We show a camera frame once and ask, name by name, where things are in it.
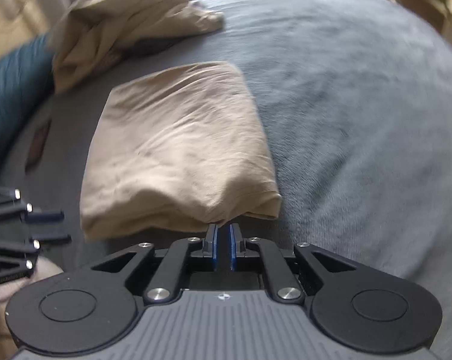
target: metal screw head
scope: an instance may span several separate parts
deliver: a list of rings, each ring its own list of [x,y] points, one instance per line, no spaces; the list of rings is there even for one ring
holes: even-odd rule
[[[170,295],[170,292],[166,288],[153,288],[146,295],[151,300],[164,300]]]
[[[294,287],[285,287],[278,291],[278,297],[282,299],[297,299],[300,296],[301,291]]]

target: circular pad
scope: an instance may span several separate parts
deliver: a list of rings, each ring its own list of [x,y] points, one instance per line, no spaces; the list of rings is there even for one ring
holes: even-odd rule
[[[394,354],[431,345],[442,311],[424,288],[363,268],[326,280],[310,315],[326,335],[348,347]]]
[[[407,311],[406,300],[387,290],[367,290],[352,298],[352,306],[364,318],[387,322],[401,318]]]
[[[96,307],[96,298],[84,291],[65,289],[53,292],[40,303],[41,312],[58,322],[78,321],[90,315]]]
[[[71,355],[112,344],[137,313],[133,295],[115,274],[86,269],[52,276],[14,294],[6,323],[17,346]]]

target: gray blanket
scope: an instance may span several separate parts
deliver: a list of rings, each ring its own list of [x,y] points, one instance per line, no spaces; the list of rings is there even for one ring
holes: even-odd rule
[[[112,87],[196,61],[228,60],[256,97],[284,204],[248,235],[309,241],[432,291],[444,311],[433,349],[452,360],[452,49],[387,0],[203,0],[224,30],[131,59],[49,101],[10,154],[1,182],[43,208],[64,207],[69,269],[134,242],[85,245],[81,178]],[[40,166],[21,165],[34,127],[53,123]],[[174,237],[149,231],[142,240]]]

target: gray ribbed plate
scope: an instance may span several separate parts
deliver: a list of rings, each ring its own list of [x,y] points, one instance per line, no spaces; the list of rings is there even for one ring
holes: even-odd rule
[[[47,358],[22,350],[14,360]],[[437,360],[426,349],[386,357],[358,353],[323,335],[301,307],[276,303],[264,291],[184,291],[173,304],[149,307],[131,333],[116,344],[93,354],[64,359],[77,358]]]

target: folded beige shirt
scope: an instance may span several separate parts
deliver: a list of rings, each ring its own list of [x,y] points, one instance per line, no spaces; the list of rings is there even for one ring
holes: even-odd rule
[[[189,0],[76,0],[52,30],[56,92],[104,72],[137,40],[218,30],[223,14]]]
[[[81,189],[88,240],[277,218],[281,196],[254,98],[227,62],[174,67],[112,90]]]

